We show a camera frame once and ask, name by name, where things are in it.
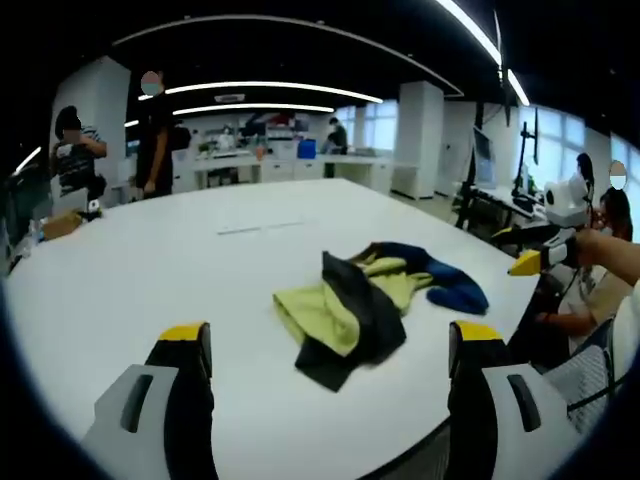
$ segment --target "striped shirt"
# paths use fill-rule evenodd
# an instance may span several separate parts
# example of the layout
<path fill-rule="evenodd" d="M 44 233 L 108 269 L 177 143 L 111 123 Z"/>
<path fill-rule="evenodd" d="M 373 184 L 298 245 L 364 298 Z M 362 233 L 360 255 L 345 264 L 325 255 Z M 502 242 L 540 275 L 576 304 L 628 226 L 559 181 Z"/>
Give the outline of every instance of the striped shirt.
<path fill-rule="evenodd" d="M 80 134 L 96 142 L 102 142 L 95 127 L 83 125 Z M 86 145 L 60 145 L 55 152 L 55 157 L 62 195 L 85 187 L 87 179 L 95 176 L 96 155 Z"/>

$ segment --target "floor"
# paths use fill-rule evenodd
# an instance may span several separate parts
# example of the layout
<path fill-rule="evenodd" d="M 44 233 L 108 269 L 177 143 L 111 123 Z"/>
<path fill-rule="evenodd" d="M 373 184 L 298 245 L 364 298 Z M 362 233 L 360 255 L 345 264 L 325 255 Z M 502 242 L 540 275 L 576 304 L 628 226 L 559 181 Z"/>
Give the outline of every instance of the floor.
<path fill-rule="evenodd" d="M 443 220 L 450 224 L 455 224 L 458 216 L 451 211 L 451 205 L 453 204 L 453 198 L 443 197 L 441 195 L 435 195 L 429 200 L 412 200 L 402 195 L 395 193 L 391 194 L 391 198 L 398 200 L 404 204 L 411 205 L 423 212 L 433 215 L 440 220 Z"/>

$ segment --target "ceiling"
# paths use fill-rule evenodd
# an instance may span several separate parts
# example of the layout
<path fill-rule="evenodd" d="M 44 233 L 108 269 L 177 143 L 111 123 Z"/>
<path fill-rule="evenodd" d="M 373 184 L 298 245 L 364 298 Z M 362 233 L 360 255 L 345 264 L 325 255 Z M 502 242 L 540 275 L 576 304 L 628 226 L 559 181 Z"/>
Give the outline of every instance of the ceiling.
<path fill-rule="evenodd" d="M 597 0 L 537 0 L 526 9 L 509 0 L 455 0 L 495 42 L 493 9 L 501 24 L 505 63 L 534 104 L 585 118 L 640 145 L 640 85 L 632 13 Z M 30 32 L 5 59 L 13 65 L 13 139 L 17 164 L 48 141 L 57 84 L 81 65 L 110 55 L 139 78 L 150 67 L 167 72 L 168 86 L 242 80 L 274 80 L 342 88 L 397 98 L 401 83 L 427 80 L 449 96 L 502 103 L 496 65 L 473 37 L 433 0 L 362 2 L 243 1 L 192 7 L 180 2 L 157 11 L 104 5 L 16 15 Z M 186 23 L 113 45 L 136 32 L 171 22 L 220 15 L 270 15 L 315 27 L 234 19 Z M 393 49 L 384 51 L 323 27 L 350 32 Z M 441 78 L 431 75 L 435 72 Z M 128 117 L 136 117 L 138 81 L 132 81 Z M 231 89 L 170 96 L 176 108 L 214 104 L 219 93 L 245 93 L 247 102 L 340 107 L 353 99 L 290 89 Z M 512 93 L 510 102 L 515 102 Z"/>

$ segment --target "window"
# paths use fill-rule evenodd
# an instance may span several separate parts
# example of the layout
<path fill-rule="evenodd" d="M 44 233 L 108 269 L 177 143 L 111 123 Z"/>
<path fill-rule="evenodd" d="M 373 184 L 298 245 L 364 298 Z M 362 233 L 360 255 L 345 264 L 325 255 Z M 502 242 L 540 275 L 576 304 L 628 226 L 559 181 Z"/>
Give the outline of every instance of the window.
<path fill-rule="evenodd" d="M 611 136 L 611 158 L 622 162 L 627 169 L 624 191 L 629 197 L 633 241 L 640 242 L 640 151 L 615 135 Z"/>
<path fill-rule="evenodd" d="M 347 141 L 353 145 L 353 131 L 356 125 L 356 107 L 344 107 L 336 110 L 336 118 L 347 131 Z"/>
<path fill-rule="evenodd" d="M 535 128 L 535 107 L 522 107 L 519 131 L 527 122 L 527 131 Z M 568 180 L 577 170 L 576 157 L 584 151 L 586 129 L 582 119 L 566 113 L 538 107 L 538 163 L 533 163 L 533 140 L 527 140 L 524 163 L 536 187 L 542 190 L 547 182 Z M 518 135 L 518 148 L 513 175 L 517 175 L 522 137 Z"/>
<path fill-rule="evenodd" d="M 396 146 L 398 102 L 369 103 L 365 110 L 364 144 L 378 150 L 393 150 Z"/>

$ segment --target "ceiling light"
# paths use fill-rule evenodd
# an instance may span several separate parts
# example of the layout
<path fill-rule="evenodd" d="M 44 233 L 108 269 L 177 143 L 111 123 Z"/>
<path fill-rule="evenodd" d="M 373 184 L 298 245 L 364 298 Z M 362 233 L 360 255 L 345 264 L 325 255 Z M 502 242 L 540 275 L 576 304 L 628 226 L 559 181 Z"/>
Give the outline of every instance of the ceiling light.
<path fill-rule="evenodd" d="M 210 112 L 216 110 L 239 110 L 239 109 L 269 108 L 274 110 L 310 110 L 314 112 L 332 113 L 333 108 L 316 107 L 313 105 L 292 105 L 289 103 L 236 103 L 234 105 L 211 105 L 209 107 L 185 108 L 176 110 L 174 115 L 184 115 L 186 113 Z"/>
<path fill-rule="evenodd" d="M 444 8 L 447 12 L 453 15 L 456 20 L 458 20 L 468 31 L 475 37 L 475 39 L 482 45 L 482 47 L 487 51 L 487 53 L 491 56 L 494 62 L 498 64 L 499 67 L 502 66 L 502 56 L 498 51 L 498 48 L 493 44 L 491 39 L 482 31 L 482 29 L 467 15 L 453 0 L 435 0 Z M 509 79 L 509 83 L 515 90 L 520 102 L 526 107 L 529 106 L 529 99 L 524 93 L 520 82 L 516 78 L 515 74 L 509 70 L 507 72 L 507 78 Z"/>
<path fill-rule="evenodd" d="M 33 152 L 31 152 L 29 154 L 29 156 L 27 158 L 25 158 L 22 163 L 20 165 L 18 165 L 18 168 L 16 168 L 16 171 L 13 172 L 14 175 L 17 175 L 20 173 L 20 171 L 24 168 L 24 166 L 29 163 L 31 161 L 31 159 L 33 159 L 33 157 L 35 157 L 37 154 L 40 153 L 40 150 L 42 150 L 42 147 L 38 147 L 36 148 Z"/>
<path fill-rule="evenodd" d="M 190 92 L 192 90 L 205 90 L 209 88 L 229 88 L 229 87 L 272 87 L 272 88 L 297 88 L 300 90 L 313 90 L 316 92 L 334 93 L 336 95 L 344 95 L 346 97 L 358 98 L 360 100 L 366 100 L 368 102 L 382 103 L 381 98 L 372 97 L 370 95 L 364 95 L 362 93 L 351 92 L 349 90 L 342 90 L 341 88 L 321 87 L 319 85 L 309 85 L 306 83 L 291 83 L 291 82 L 262 82 L 262 81 L 250 81 L 250 82 L 217 82 L 217 83 L 201 83 L 198 85 L 186 85 L 184 87 L 168 88 L 165 90 L 167 95 L 179 92 Z M 140 95 L 138 100 L 147 100 L 151 98 L 149 95 Z"/>

